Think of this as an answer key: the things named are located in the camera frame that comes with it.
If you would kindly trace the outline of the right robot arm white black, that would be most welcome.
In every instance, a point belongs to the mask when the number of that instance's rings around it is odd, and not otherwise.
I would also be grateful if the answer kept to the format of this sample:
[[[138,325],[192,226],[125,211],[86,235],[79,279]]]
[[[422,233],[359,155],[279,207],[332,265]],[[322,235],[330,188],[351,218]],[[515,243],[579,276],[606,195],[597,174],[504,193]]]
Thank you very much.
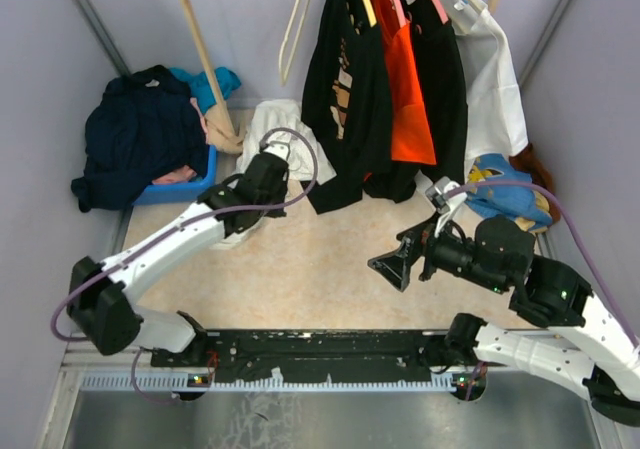
[[[535,253],[535,238],[496,216],[467,236],[454,221],[428,220],[398,234],[399,247],[368,267],[404,291],[416,262],[420,280],[447,272],[495,294],[510,293],[509,308],[568,346],[517,335],[470,313],[457,314],[444,338],[451,363],[495,363],[559,385],[602,416],[639,424],[639,350],[621,323],[571,266]]]

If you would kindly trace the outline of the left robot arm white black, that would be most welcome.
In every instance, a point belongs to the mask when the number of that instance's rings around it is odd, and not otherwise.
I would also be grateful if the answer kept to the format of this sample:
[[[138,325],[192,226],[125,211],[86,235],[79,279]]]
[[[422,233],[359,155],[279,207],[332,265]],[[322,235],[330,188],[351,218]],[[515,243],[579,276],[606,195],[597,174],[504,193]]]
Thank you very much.
[[[244,173],[202,193],[174,221],[133,248],[101,262],[80,259],[70,288],[81,294],[68,303],[68,316],[104,356],[137,345],[173,353],[184,364],[201,363],[208,342],[188,314],[144,308],[144,293],[171,269],[199,251],[240,235],[285,199],[289,148],[268,145]]]

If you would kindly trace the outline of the white t shirt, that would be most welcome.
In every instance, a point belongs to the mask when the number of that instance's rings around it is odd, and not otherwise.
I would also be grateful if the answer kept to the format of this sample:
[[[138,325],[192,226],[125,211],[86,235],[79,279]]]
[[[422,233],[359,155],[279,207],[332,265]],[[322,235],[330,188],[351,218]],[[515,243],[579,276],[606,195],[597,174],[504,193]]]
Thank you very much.
[[[299,182],[315,180],[321,185],[336,176],[324,149],[311,128],[301,120],[299,104],[290,99],[266,100],[252,112],[251,121],[241,134],[222,127],[215,106],[204,115],[207,143],[218,151],[236,158],[233,174],[246,171],[263,141],[280,144],[288,150],[289,178]]]

